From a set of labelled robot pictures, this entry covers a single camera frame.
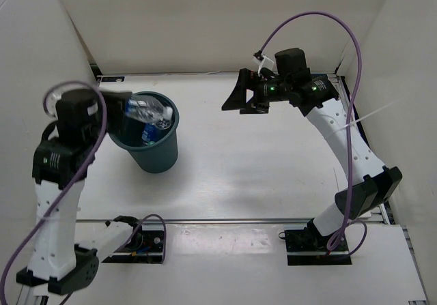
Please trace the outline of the clear bottle blue label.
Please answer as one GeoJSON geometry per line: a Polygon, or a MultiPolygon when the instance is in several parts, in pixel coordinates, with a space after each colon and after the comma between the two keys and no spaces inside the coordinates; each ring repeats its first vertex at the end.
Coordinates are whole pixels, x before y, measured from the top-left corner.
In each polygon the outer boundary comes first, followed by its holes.
{"type": "Polygon", "coordinates": [[[171,120],[173,109],[149,95],[133,95],[126,103],[125,116],[143,123],[171,120]]]}

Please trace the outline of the blue label water bottle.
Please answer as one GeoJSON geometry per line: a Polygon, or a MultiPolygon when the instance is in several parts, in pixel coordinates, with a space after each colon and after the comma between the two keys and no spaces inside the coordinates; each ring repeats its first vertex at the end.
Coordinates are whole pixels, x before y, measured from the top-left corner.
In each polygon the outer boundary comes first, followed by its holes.
{"type": "Polygon", "coordinates": [[[156,128],[154,124],[145,124],[144,129],[142,131],[141,140],[144,145],[146,145],[150,141],[154,141],[155,143],[163,137],[164,132],[156,128]]]}

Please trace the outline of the clear bottle without label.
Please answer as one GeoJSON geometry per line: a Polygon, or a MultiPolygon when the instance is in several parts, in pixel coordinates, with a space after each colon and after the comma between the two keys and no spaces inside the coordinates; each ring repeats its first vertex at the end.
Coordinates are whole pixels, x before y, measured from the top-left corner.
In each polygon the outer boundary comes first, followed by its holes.
{"type": "Polygon", "coordinates": [[[157,129],[166,130],[169,129],[172,125],[172,121],[170,119],[161,119],[154,123],[157,129]]]}

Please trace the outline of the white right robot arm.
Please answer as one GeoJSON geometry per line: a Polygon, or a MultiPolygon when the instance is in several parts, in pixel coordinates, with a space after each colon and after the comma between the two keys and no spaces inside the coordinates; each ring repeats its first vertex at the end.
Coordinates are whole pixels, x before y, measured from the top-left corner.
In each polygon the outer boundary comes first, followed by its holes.
{"type": "Polygon", "coordinates": [[[372,152],[358,129],[347,123],[348,114],[327,75],[315,75],[299,48],[277,52],[275,60],[261,57],[256,71],[242,68],[236,86],[222,105],[224,111],[266,114],[273,102],[289,102],[324,137],[338,159],[348,187],[335,202],[308,225],[307,243],[314,250],[330,244],[343,223],[388,200],[399,185],[398,167],[389,168],[372,152]]]}

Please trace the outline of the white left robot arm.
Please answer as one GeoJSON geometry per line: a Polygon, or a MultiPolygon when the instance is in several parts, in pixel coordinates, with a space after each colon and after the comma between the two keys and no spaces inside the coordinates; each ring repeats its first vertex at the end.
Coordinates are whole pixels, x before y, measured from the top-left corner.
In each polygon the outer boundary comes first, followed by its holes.
{"type": "Polygon", "coordinates": [[[91,89],[63,93],[51,113],[33,155],[32,177],[37,194],[37,231],[29,264],[16,274],[28,287],[46,285],[48,292],[67,295],[88,287],[100,262],[124,246],[136,250],[143,234],[137,219],[117,217],[89,241],[75,243],[79,199],[87,168],[107,132],[120,131],[131,92],[91,89]]]}

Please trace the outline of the dark teal plastic bin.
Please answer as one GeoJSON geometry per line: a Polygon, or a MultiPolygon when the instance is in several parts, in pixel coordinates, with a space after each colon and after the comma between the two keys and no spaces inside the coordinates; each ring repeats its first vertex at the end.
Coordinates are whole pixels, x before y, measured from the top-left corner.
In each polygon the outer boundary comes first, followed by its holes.
{"type": "Polygon", "coordinates": [[[171,127],[163,130],[164,134],[161,140],[152,146],[147,146],[141,140],[142,131],[146,123],[125,116],[120,134],[110,134],[109,136],[117,146],[128,151],[144,171],[148,173],[165,172],[175,164],[178,158],[176,134],[176,128],[180,120],[178,109],[167,96],[160,93],[142,91],[133,95],[153,96],[164,106],[171,107],[173,109],[171,127]]]}

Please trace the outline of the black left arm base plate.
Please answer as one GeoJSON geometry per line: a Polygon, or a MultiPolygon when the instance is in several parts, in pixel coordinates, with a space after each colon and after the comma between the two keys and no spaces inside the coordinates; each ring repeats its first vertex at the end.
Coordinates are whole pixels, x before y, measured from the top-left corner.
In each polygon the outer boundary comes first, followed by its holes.
{"type": "Polygon", "coordinates": [[[158,222],[143,224],[133,242],[108,256],[103,263],[163,264],[166,246],[164,227],[158,222]]]}

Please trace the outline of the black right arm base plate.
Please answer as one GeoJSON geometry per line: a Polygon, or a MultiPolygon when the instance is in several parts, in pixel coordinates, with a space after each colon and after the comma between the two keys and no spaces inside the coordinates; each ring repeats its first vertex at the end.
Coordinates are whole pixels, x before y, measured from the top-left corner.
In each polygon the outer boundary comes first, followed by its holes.
{"type": "Polygon", "coordinates": [[[352,265],[345,239],[334,250],[328,250],[326,241],[317,241],[306,228],[284,230],[278,236],[285,242],[289,266],[352,265]]]}

